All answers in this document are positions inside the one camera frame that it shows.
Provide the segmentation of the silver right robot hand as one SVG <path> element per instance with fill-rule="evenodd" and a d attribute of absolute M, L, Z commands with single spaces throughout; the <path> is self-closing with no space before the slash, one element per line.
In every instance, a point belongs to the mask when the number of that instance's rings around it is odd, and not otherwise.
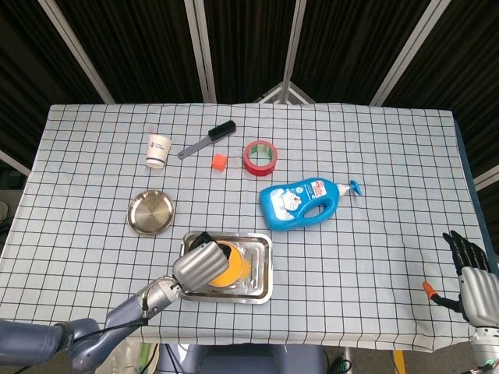
<path fill-rule="evenodd" d="M 443 234 L 454 261 L 459 283 L 457 300 L 440 296 L 424 281 L 429 300 L 462 314 L 476 328 L 498 327 L 498 275 L 492 272 L 486 253 L 456 231 Z"/>

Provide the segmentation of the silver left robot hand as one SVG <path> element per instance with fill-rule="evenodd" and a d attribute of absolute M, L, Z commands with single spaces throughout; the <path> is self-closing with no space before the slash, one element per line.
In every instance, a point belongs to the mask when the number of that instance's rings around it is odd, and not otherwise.
<path fill-rule="evenodd" d="M 172 276 L 184 291 L 199 291 L 229 268 L 228 249 L 206 231 L 183 247 L 172 267 Z"/>

